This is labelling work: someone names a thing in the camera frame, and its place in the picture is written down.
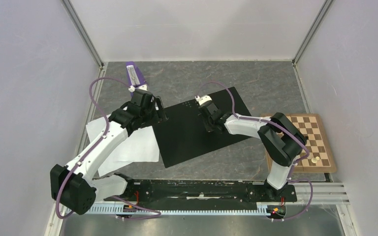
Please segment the black folder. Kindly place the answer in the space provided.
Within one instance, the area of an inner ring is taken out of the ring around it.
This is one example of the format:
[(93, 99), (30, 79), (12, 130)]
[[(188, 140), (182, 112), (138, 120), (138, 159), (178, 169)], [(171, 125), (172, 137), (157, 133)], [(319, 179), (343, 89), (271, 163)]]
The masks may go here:
[(166, 168), (248, 139), (244, 135), (208, 132), (192, 99), (165, 108), (168, 120), (153, 126)]

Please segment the white paper sheets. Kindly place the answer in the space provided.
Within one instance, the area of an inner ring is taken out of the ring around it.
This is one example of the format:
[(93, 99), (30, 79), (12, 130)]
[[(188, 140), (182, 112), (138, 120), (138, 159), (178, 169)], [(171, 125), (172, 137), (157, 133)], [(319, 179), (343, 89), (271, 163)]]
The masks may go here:
[[(90, 121), (86, 125), (89, 141), (99, 138), (106, 128), (105, 118), (98, 118)], [(112, 138), (114, 128), (121, 128), (121, 125), (112, 121), (109, 124), (107, 138)], [(133, 131), (131, 136), (120, 143), (109, 154), (97, 169), (98, 175), (101, 177), (117, 169), (120, 169), (133, 162), (158, 162), (159, 147), (155, 138), (154, 130), (150, 127), (140, 128)]]

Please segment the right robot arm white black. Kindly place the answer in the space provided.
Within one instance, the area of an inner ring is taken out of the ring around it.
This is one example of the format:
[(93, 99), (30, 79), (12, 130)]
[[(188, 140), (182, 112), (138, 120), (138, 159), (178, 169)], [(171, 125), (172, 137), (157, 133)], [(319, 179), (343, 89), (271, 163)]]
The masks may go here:
[(208, 132), (220, 131), (260, 139), (272, 159), (265, 181), (265, 196), (276, 201), (284, 195), (295, 159), (306, 149), (308, 137), (283, 113), (271, 117), (250, 117), (221, 111), (209, 96), (197, 97), (196, 102)]

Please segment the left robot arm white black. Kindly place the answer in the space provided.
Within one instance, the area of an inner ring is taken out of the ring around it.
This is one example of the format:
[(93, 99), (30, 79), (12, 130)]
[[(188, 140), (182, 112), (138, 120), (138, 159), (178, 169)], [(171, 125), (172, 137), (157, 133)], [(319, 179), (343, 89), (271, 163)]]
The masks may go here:
[(70, 213), (61, 214), (61, 205), (71, 213), (82, 215), (94, 202), (114, 196), (124, 201), (132, 199), (135, 188), (123, 177), (113, 175), (94, 179), (94, 176), (114, 149), (134, 131), (166, 120), (161, 98), (136, 89), (130, 101), (105, 118), (106, 127), (78, 156), (64, 166), (56, 164), (50, 170), (51, 196), (56, 201), (57, 217), (65, 219), (70, 216)]

